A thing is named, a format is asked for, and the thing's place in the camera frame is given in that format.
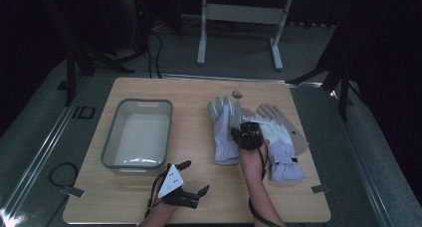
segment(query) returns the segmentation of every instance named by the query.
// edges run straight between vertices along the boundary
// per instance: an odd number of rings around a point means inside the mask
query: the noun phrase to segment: wrist-mounted camera
[[[239,147],[247,150],[261,147],[264,140],[260,126],[256,122],[243,122],[240,124],[240,129],[232,127],[231,134]]]

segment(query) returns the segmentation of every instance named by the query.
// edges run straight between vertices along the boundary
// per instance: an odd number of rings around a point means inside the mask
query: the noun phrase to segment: sensor device
[[[167,176],[158,191],[158,198],[162,198],[166,194],[183,185],[183,178],[176,168],[176,165],[172,164],[168,170]]]

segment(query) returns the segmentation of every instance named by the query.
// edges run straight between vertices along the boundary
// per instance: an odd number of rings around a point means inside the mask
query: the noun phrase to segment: gray carpet
[[[233,34],[221,32],[224,24],[216,23],[210,26],[214,28],[209,29],[206,63],[203,66],[196,65],[198,26],[185,28],[181,35],[168,32],[169,30],[163,27],[156,29],[163,44],[158,61],[164,78],[184,75],[252,80],[293,79],[315,67],[333,32],[333,29],[324,27],[287,27],[280,44],[285,69],[278,72],[273,68],[268,42],[268,34],[273,34],[274,27],[259,27],[258,32]],[[251,29],[250,25],[245,24],[239,24],[239,27],[244,30]],[[153,57],[157,54],[158,44],[158,39],[150,38]],[[125,65],[136,70],[135,74],[130,76],[147,76],[146,58],[139,58]],[[61,187],[51,183],[49,175],[56,166],[64,162],[74,163],[77,167],[82,165],[112,82],[122,76],[110,68],[102,67],[91,78],[79,77],[79,83],[83,87],[80,96],[71,107],[64,110],[66,92],[58,91],[57,86],[65,79],[65,73],[66,66],[63,63],[50,74],[28,106],[0,139],[0,161],[3,164],[0,170],[0,203],[5,206],[10,203],[9,197],[34,154],[44,146],[46,139],[50,140],[48,134],[55,127],[56,120],[61,117],[62,112],[70,114],[61,135],[54,139],[54,148],[51,149],[39,175],[36,175],[32,188],[26,198],[21,198],[20,208],[14,209],[15,218],[21,218],[21,224],[18,226],[68,226],[61,217],[64,207],[62,204],[65,203],[66,197],[60,192]],[[315,77],[310,82],[321,82],[325,75]],[[421,226],[420,205],[415,204],[414,196],[409,194],[409,188],[400,171],[393,168],[394,171],[390,172],[395,183],[391,183],[391,178],[382,175],[385,174],[383,172],[386,168],[382,164],[391,168],[395,162],[391,160],[388,145],[365,105],[352,96],[354,106],[348,107],[350,121],[344,127],[335,110],[335,101],[321,88],[292,88],[292,94],[310,142],[321,183],[330,189],[326,198],[332,218],[326,226],[389,226],[378,222],[379,216],[368,198],[370,191],[368,192],[363,184],[365,181],[362,181],[359,165],[355,162],[352,150],[354,144],[365,146],[366,150],[361,153],[365,154],[366,158],[379,156],[377,161],[380,164],[370,165],[367,171],[376,183],[380,183],[376,186],[383,191],[381,195],[388,207],[391,223],[394,226]],[[77,107],[95,108],[96,111],[91,119],[78,118],[77,115],[73,116]],[[349,128],[353,134],[359,136],[358,141],[350,141]],[[57,181],[73,180],[71,168],[62,166],[60,169],[63,174],[54,175]],[[400,195],[394,192],[397,188],[401,192]],[[306,226],[320,224],[307,223]]]

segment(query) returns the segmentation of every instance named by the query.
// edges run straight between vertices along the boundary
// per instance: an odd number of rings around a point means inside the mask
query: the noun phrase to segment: floor
[[[236,24],[242,29],[222,32],[225,25],[210,24],[203,66],[196,65],[198,19],[186,18],[181,35],[165,26],[153,29],[159,39],[150,37],[151,55],[159,57],[163,78],[293,79],[314,68],[334,31],[326,27],[286,27],[280,44],[285,68],[279,72],[273,68],[268,41],[275,27],[256,30]],[[149,77],[147,57],[123,65],[135,71],[125,76]],[[66,79],[66,62],[60,64],[1,136],[0,203],[5,226],[69,226],[61,217],[67,197],[49,177],[59,166],[62,172],[54,175],[58,178],[54,181],[72,183],[75,174],[63,163],[82,165],[112,82],[123,76],[103,64],[98,63],[98,67],[93,77],[78,75],[78,95],[64,107],[66,92],[57,87]],[[318,87],[325,75],[291,91],[321,183],[330,189],[326,198],[332,218],[326,226],[421,226],[420,205],[409,193],[370,111],[350,92],[353,105],[347,107],[349,122],[343,122],[336,112],[335,98]],[[74,115],[77,107],[95,108],[96,112],[91,119],[78,118]]]

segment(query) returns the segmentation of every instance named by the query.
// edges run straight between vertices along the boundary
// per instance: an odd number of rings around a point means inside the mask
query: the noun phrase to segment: metal stand
[[[207,20],[223,20],[278,25],[277,34],[274,38],[270,39],[270,45],[273,53],[275,69],[278,71],[282,70],[283,63],[279,50],[279,42],[282,36],[283,28],[286,24],[292,1],[293,0],[286,0],[284,9],[276,9],[263,7],[208,4],[207,0],[202,0],[201,37],[199,40],[197,64],[205,64],[205,52],[207,45]]]

